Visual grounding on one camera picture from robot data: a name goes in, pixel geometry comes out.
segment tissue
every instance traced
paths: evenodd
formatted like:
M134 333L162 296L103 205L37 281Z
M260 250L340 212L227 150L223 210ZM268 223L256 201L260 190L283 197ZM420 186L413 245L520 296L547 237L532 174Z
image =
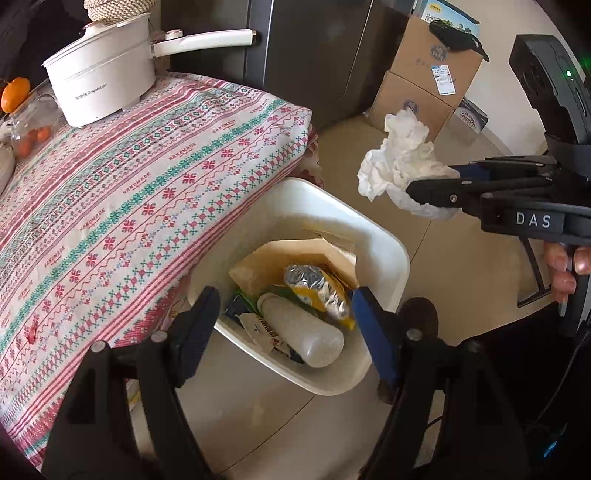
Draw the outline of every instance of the tissue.
M457 208L421 205L413 200L406 189L413 180L458 179L459 172L438 162L432 142L425 143L429 128L417 120L410 109L388 114L384 120L384 139L379 150L370 150L361 162L357 178L359 193L369 200L388 193L390 199L403 210L415 215L448 219Z

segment human hand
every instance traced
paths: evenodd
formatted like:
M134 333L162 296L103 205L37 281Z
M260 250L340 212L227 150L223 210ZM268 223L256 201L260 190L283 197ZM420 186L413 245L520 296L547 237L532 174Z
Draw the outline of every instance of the human hand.
M544 242L544 259L550 267L552 296L557 302L565 302L577 288L572 273L566 270L569 262L566 249L560 244ZM579 275L591 274L591 247L578 247L573 262Z

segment box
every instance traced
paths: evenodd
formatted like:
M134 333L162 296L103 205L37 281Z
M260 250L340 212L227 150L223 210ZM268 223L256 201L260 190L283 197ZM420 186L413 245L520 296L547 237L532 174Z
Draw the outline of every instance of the box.
M480 110L474 103L467 98L463 98L460 105L456 108L453 114L464 122L468 127L474 130L477 134L482 132L482 129L488 122L486 113Z
M443 20L452 27L471 33L475 37L480 33L479 21L445 0L423 0L417 5L415 15L421 20L431 23L433 20Z
M458 142L469 147L478 138L487 122L486 113L464 98L447 121L446 128L456 137Z
M481 62L482 56L473 50L448 51L429 32L428 23L411 17L390 71L456 108Z
M386 72L374 105L369 111L369 122L384 130L384 117L410 108L417 118L429 127L427 141L435 139L446 120L453 114L453 108L392 72Z

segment wall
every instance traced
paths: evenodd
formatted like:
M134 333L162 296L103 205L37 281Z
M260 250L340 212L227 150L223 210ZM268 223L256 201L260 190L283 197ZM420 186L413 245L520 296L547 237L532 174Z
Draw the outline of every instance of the wall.
M509 55L517 34L554 35L566 46L562 35L534 0L451 3L480 21L479 38L491 58L489 63L482 62L466 94L489 117L485 133L492 133L488 136L493 142L498 137L515 155L538 154L544 145L544 127L509 67ZM567 51L574 58L568 47Z

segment screw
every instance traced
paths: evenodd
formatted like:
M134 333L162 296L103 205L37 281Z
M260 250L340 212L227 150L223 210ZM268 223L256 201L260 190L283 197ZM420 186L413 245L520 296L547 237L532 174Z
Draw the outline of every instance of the screw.
M407 338L413 342L420 342L423 340L423 333L418 328L411 328L407 330Z
M164 342L168 338L168 333L164 330L158 330L157 332L154 332L150 338L154 343Z
M106 346L107 344L104 340L99 340L98 342L92 344L90 350L92 350L94 353L99 353L102 352Z

